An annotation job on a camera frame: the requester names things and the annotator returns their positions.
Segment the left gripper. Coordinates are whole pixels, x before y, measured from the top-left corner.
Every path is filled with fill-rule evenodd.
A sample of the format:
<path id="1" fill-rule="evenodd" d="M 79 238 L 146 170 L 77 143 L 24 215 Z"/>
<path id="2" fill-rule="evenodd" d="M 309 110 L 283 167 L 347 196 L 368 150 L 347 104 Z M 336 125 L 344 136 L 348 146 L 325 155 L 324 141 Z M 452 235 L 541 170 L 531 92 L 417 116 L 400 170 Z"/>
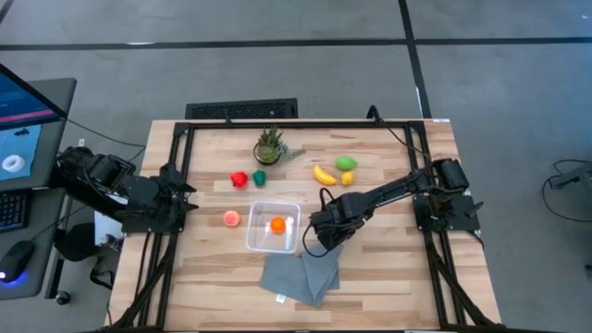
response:
<path id="1" fill-rule="evenodd" d="M 166 163 L 161 166 L 159 176 L 176 216 L 184 216 L 186 212 L 199 208 L 197 204 L 187 203 L 184 199 L 185 192 L 193 193 L 196 192 L 196 189 L 184 182 L 182 174 L 173 163 Z"/>

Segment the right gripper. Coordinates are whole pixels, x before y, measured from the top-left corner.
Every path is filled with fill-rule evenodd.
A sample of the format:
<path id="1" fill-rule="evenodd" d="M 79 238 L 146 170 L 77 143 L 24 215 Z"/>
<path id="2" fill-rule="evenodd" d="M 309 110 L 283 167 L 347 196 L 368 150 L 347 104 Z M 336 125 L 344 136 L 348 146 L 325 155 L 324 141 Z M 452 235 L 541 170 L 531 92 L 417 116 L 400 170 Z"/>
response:
<path id="1" fill-rule="evenodd" d="M 327 212 L 328 217 L 322 217 L 321 211 L 313 212 L 309 216 L 310 226 L 323 231 L 318 233 L 318 240 L 327 251 L 332 251 L 345 240 L 345 235 L 335 230 L 358 229 L 370 218 L 369 196 L 358 191 L 337 198 L 330 191 L 321 191 L 319 196 L 321 211 Z"/>

